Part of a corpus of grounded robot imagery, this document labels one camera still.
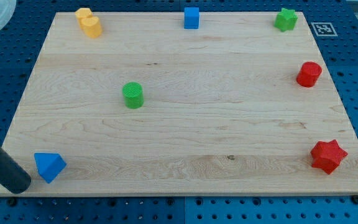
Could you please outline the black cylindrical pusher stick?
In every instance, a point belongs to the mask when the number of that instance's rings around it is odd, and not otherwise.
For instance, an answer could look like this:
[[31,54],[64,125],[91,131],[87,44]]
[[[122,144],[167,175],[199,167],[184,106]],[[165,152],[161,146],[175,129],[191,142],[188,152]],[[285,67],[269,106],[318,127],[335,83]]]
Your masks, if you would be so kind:
[[14,194],[23,193],[31,184],[30,175],[1,146],[0,184]]

